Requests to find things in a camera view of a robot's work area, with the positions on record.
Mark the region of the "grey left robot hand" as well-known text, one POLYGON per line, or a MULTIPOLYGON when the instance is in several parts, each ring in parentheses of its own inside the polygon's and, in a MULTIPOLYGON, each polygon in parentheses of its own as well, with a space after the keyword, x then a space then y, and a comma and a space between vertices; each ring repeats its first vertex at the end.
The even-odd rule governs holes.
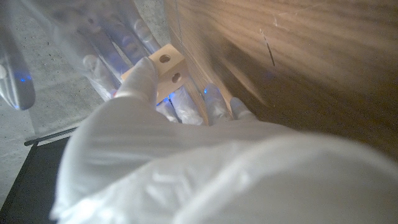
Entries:
POLYGON ((215 124, 155 109, 142 58, 73 133, 50 218, 58 223, 396 223, 397 163, 347 139, 258 121, 215 86, 215 124))

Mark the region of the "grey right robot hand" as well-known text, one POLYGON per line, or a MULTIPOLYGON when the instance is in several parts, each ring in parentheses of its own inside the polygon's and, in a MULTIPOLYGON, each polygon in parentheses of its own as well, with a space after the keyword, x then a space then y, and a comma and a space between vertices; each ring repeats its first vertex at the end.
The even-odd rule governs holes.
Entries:
POLYGON ((88 79, 105 101, 120 87, 132 64, 160 49, 131 0, 1 1, 1 98, 15 110, 35 103, 31 72, 10 23, 28 15, 58 47, 68 63, 88 79))

